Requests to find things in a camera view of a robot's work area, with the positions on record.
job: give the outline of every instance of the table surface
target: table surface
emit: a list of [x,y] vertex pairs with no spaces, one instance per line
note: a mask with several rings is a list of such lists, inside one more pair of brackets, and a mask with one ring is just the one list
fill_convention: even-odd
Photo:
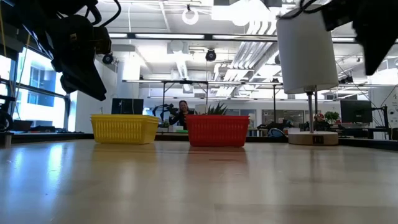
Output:
[[93,140],[0,150],[0,223],[398,223],[398,154]]

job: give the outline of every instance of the person in background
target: person in background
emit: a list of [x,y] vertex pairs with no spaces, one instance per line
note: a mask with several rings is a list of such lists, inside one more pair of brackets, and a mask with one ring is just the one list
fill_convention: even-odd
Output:
[[187,119],[185,115],[194,114],[193,111],[189,110],[188,103],[185,100],[182,100],[178,103],[180,110],[178,114],[169,119],[170,125],[173,125],[178,122],[179,126],[183,126],[184,130],[187,130]]
[[330,124],[325,121],[325,116],[321,113],[314,116],[313,129],[316,131],[331,131]]

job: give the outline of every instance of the office desk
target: office desk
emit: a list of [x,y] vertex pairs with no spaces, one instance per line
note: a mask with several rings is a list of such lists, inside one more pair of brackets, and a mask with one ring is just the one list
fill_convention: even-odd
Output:
[[389,134],[391,140],[391,130],[385,128],[346,128],[344,130],[337,130],[339,136],[354,136],[354,138],[374,139],[375,132],[384,132]]

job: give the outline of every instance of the black monitor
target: black monitor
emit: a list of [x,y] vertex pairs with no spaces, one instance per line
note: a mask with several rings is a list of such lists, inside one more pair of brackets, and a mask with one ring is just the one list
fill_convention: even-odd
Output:
[[142,114],[143,99],[113,98],[112,114]]
[[366,100],[341,100],[342,123],[372,123],[372,103]]

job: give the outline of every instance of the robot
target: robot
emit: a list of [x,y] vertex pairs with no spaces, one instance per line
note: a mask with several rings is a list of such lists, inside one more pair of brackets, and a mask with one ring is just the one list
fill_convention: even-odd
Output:
[[[105,100],[106,89],[94,66],[96,54],[111,51],[111,39],[105,28],[121,12],[100,26],[97,0],[3,0],[12,6],[12,25],[24,27],[39,49],[52,60],[56,72],[62,72],[61,84],[67,93],[80,90],[97,100]],[[75,15],[87,6],[86,16]],[[91,12],[95,21],[86,17]]]

